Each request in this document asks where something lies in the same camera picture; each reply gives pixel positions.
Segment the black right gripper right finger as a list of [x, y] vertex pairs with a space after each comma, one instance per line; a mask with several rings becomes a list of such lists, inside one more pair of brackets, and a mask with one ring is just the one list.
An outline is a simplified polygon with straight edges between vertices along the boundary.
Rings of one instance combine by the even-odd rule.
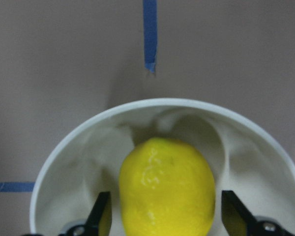
[[221, 199], [222, 223], [229, 236], [262, 236], [257, 220], [232, 190], [223, 190]]

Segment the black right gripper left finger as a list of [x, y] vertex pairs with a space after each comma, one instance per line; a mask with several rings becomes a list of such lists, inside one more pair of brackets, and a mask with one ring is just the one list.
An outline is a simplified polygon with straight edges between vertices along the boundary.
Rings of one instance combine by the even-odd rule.
[[100, 192], [85, 222], [87, 236], [108, 236], [112, 225], [110, 192]]

